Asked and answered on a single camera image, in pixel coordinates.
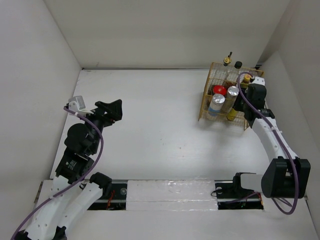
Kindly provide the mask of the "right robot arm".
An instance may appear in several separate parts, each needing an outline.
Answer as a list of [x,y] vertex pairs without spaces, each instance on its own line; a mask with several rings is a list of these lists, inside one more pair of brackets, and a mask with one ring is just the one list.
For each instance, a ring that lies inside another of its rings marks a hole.
[[275,115],[265,108],[266,95],[264,84],[250,83],[235,101],[235,109],[244,113],[269,159],[269,166],[259,180],[259,190],[267,198],[293,199],[297,196],[301,199],[305,196],[311,164],[298,157],[286,143]]

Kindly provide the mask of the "red lid sauce jar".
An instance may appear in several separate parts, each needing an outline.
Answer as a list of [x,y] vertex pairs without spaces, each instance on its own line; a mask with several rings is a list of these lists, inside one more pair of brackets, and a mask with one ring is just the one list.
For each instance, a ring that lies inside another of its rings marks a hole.
[[220,94],[222,96],[225,96],[227,94],[227,89],[222,85],[212,85],[210,87],[210,90],[212,95]]

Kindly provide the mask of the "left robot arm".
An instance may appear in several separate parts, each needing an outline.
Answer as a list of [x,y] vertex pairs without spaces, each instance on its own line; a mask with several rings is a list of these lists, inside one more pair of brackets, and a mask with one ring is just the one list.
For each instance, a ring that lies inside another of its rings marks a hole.
[[17,227],[13,240],[66,240],[76,222],[99,198],[112,192],[112,179],[101,172],[83,181],[99,162],[104,148],[103,129],[123,117],[122,100],[97,101],[88,110],[82,96],[68,100],[64,110],[82,122],[72,125],[65,150],[55,170],[50,196]]

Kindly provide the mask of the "silver lid shaker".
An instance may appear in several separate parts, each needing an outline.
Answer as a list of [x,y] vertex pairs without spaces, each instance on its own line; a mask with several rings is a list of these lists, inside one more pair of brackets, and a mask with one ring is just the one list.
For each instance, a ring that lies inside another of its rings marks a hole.
[[225,97],[222,94],[220,93],[214,94],[209,104],[207,115],[211,117],[217,116],[220,113],[224,103],[225,103]]
[[237,86],[230,86],[227,89],[227,92],[225,95],[225,103],[226,104],[233,103],[238,97],[238,95],[239,95],[239,88]]

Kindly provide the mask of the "silver lid shaker front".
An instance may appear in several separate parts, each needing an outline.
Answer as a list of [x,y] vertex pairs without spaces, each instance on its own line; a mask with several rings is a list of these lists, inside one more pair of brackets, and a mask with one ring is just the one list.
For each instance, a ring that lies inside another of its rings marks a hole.
[[220,113],[224,103],[225,103],[225,97],[222,94],[220,93],[214,94],[209,104],[207,115],[211,117],[217,116]]

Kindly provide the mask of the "small red sauce bottle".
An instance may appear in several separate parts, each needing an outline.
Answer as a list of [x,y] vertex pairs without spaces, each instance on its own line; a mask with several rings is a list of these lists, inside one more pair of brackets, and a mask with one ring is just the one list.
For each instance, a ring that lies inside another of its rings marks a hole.
[[249,86],[251,80],[252,80],[252,76],[250,74],[248,73],[244,74],[243,79],[240,83],[240,87],[242,89],[246,89]]

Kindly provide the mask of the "glass cruet gold spout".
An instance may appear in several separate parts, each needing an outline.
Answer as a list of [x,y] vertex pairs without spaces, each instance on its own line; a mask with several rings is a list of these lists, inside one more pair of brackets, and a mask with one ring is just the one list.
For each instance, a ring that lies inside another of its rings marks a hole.
[[213,85],[214,86],[224,86],[225,78],[228,75],[228,68],[232,62],[232,54],[230,51],[229,54],[223,59],[222,63],[215,63],[213,65]]

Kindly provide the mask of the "small yellow label bottle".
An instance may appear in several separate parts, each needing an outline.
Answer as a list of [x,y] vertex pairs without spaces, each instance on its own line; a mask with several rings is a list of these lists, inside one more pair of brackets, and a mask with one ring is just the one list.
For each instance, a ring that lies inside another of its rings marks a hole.
[[234,108],[232,108],[230,112],[227,114],[226,119],[231,122],[234,121],[235,118],[237,117],[238,112],[239,112],[238,110],[235,110]]

